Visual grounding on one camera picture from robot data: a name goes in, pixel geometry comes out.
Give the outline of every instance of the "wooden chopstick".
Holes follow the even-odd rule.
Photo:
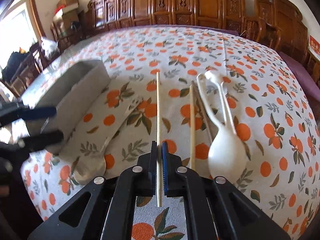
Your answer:
[[[190,96],[190,169],[196,170],[196,118],[193,99],[193,84],[189,88]]]
[[[158,207],[162,207],[163,171],[162,171],[162,147],[161,147],[161,111],[160,111],[160,74],[157,72],[157,175],[156,194]]]
[[[209,142],[210,142],[210,144],[212,144],[212,142],[213,142],[213,136],[212,136],[212,133],[211,133],[211,130],[210,130],[210,126],[209,126],[209,118],[208,118],[207,112],[206,112],[205,109],[204,109],[204,105],[203,105],[203,102],[202,102],[202,100],[201,100],[201,97],[200,97],[200,93],[199,93],[197,84],[196,84],[194,81],[192,81],[191,83],[193,84],[193,87],[194,87],[195,90],[196,90],[196,99],[197,99],[198,102],[199,102],[200,111],[201,111],[201,113],[202,113],[204,123],[205,123],[205,125],[206,125],[206,127],[207,127],[206,130],[207,130],[207,133],[208,133]]]

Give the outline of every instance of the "metal screw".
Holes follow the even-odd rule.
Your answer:
[[[134,166],[132,168],[132,171],[135,172],[135,173],[139,173],[142,171],[142,167],[141,166]]]
[[[224,177],[220,176],[216,178],[216,183],[218,184],[225,184],[225,182],[226,182],[226,179]]]
[[[188,169],[186,167],[180,166],[177,168],[177,171],[179,173],[186,173],[188,171]]]
[[[96,177],[93,182],[97,185],[102,184],[104,182],[104,178],[103,177]]]

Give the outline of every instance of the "white plastic bag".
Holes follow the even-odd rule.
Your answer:
[[[51,41],[46,37],[41,37],[41,48],[44,50],[44,55],[48,60],[51,60],[56,53],[59,53],[59,48],[55,41]]]

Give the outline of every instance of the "cardboard box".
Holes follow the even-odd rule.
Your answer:
[[[71,4],[74,4],[74,3],[79,4],[79,0],[60,0],[57,3],[57,8],[62,6],[62,5],[68,6],[68,5],[71,5]]]

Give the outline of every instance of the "wooden frame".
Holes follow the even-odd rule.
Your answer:
[[[320,87],[320,62],[308,49],[308,29],[289,0],[254,0],[255,15],[281,32],[280,51],[300,62]]]
[[[179,24],[243,31],[245,0],[91,0],[86,33]]]
[[[45,32],[44,32],[44,30],[42,28],[42,24],[41,24],[40,18],[39,18],[37,6],[36,6],[36,1],[35,0],[29,0],[29,1],[30,1],[33,20],[36,23],[37,31],[41,36],[46,37]]]

